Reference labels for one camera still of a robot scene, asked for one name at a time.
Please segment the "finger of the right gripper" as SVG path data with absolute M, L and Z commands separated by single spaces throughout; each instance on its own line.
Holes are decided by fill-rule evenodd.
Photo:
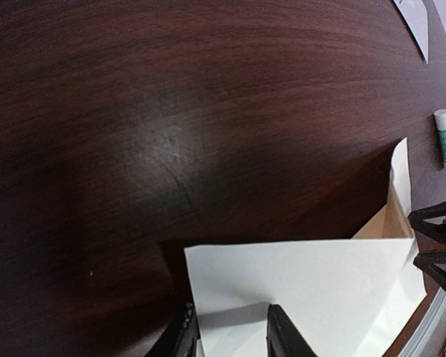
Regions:
M 446 251 L 421 252 L 413 264 L 434 279 L 446 292 Z
M 415 231 L 446 245 L 446 201 L 415 210 L 408 219 Z

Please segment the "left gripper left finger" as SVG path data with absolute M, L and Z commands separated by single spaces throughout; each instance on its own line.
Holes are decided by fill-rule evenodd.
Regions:
M 195 307 L 186 303 L 152 346 L 146 357 L 195 357 L 198 321 Z

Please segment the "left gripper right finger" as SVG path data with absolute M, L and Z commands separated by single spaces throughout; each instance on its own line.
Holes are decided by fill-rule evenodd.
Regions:
M 316 357 L 284 309 L 271 304 L 267 311 L 267 351 L 269 357 Z

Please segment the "white letter sheet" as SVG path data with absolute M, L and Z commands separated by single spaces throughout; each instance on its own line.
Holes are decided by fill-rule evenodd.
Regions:
M 278 304 L 316 355 L 382 356 L 426 297 L 411 210 L 401 141 L 387 203 L 351 239 L 186 248 L 204 354 L 265 356 Z

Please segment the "grey envelope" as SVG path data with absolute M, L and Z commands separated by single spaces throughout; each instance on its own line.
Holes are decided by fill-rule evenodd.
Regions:
M 421 55 L 429 63 L 429 29 L 427 8 L 422 0 L 394 0 L 413 35 Z

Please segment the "front aluminium rail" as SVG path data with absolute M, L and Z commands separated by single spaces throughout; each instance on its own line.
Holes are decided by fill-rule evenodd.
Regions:
M 429 294 L 384 356 L 440 356 L 446 340 L 446 292 Z

